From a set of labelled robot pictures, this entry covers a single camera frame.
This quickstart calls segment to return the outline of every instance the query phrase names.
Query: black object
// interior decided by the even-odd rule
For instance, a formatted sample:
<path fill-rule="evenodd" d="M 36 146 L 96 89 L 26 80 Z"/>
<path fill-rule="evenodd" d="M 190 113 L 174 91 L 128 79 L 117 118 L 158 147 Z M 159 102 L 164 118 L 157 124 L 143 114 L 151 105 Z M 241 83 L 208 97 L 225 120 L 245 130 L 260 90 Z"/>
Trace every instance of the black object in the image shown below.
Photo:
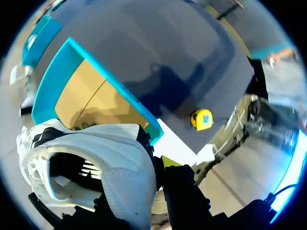
<path fill-rule="evenodd" d="M 61 218 L 54 214 L 49 208 L 47 208 L 43 202 L 41 202 L 35 193 L 31 193 L 28 196 L 29 200 L 31 201 L 32 205 L 37 209 L 40 215 L 48 221 L 49 224 L 52 226 L 56 226 L 60 223 Z"/>
<path fill-rule="evenodd" d="M 250 59 L 248 58 L 251 66 L 254 69 L 254 75 L 251 79 L 248 88 L 246 89 L 247 94 L 254 94 L 258 97 L 267 99 L 269 98 L 268 92 L 267 92 L 267 86 L 265 82 L 265 76 L 262 68 L 261 61 L 258 59 Z"/>
<path fill-rule="evenodd" d="M 235 2 L 235 4 L 230 7 L 228 10 L 226 10 L 224 13 L 220 14 L 220 16 L 218 16 L 216 19 L 217 20 L 221 20 L 222 18 L 226 17 L 228 14 L 230 14 L 232 11 L 234 11 L 237 7 L 240 7 L 241 9 L 244 9 L 244 5 L 242 5 L 242 3 L 240 3 L 238 0 L 233 0 Z"/>
<path fill-rule="evenodd" d="M 96 229 L 98 226 L 103 229 L 118 229 L 129 230 L 131 226 L 124 220 L 118 219 L 112 213 L 109 204 L 106 200 L 105 193 L 102 191 L 101 196 L 94 200 L 95 212 L 91 212 L 81 208 L 75 207 L 76 212 L 71 216 L 63 214 L 61 222 L 56 223 L 55 230 L 67 229 Z"/>
<path fill-rule="evenodd" d="M 33 106 L 19 108 L 19 116 L 27 115 L 32 113 Z"/>

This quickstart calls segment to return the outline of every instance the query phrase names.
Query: white surface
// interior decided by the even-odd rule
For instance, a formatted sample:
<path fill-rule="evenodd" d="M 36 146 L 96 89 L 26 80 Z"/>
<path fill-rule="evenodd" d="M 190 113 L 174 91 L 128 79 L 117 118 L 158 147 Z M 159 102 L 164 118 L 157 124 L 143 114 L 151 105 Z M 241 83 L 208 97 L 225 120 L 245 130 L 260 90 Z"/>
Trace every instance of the white surface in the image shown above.
<path fill-rule="evenodd" d="M 154 156 L 166 156 L 181 164 L 192 166 L 196 162 L 214 160 L 213 145 L 207 144 L 196 155 L 161 119 L 158 119 L 164 134 L 154 145 Z"/>

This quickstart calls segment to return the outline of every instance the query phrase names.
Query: cardboard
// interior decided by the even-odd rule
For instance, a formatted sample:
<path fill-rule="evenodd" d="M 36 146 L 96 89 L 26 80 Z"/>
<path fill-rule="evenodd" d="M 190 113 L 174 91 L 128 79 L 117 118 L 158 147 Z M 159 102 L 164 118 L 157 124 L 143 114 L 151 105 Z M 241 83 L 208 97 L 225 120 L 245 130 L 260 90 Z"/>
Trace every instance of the cardboard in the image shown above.
<path fill-rule="evenodd" d="M 144 129 L 149 126 L 149 122 L 105 81 L 85 107 L 74 129 L 114 123 L 139 124 Z"/>
<path fill-rule="evenodd" d="M 55 106 L 56 114 L 66 127 L 73 127 L 87 103 L 104 82 L 105 78 L 87 60 L 79 65 Z"/>

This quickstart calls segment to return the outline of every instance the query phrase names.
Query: hand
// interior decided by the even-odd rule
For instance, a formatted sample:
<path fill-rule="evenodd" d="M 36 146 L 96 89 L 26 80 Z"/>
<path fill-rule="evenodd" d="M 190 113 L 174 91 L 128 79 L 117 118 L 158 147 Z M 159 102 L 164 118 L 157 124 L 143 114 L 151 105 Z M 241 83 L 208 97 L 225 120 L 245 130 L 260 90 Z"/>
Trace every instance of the hand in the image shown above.
<path fill-rule="evenodd" d="M 278 54 L 275 54 L 275 53 L 270 53 L 268 56 L 267 56 L 267 63 L 269 64 L 270 63 L 270 59 L 273 58 L 274 60 L 274 65 L 276 65 L 279 61 L 280 61 L 280 57 Z"/>

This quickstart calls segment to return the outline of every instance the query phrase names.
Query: gray surface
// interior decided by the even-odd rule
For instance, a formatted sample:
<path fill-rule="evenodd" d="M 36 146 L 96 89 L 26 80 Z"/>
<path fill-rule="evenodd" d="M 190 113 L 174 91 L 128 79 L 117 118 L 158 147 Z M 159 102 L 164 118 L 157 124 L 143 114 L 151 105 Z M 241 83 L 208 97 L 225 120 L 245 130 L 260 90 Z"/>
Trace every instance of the gray surface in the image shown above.
<path fill-rule="evenodd" d="M 196 4 L 70 0 L 53 17 L 63 29 L 39 61 L 38 78 L 72 37 L 195 153 L 230 116 L 253 74 L 239 44 Z M 212 111 L 211 129 L 190 127 L 198 108 Z"/>
<path fill-rule="evenodd" d="M 239 0 L 245 9 L 236 8 L 225 19 L 240 35 L 250 52 L 290 43 L 274 17 L 257 0 Z M 219 13 L 233 5 L 232 0 L 212 0 L 210 6 Z"/>

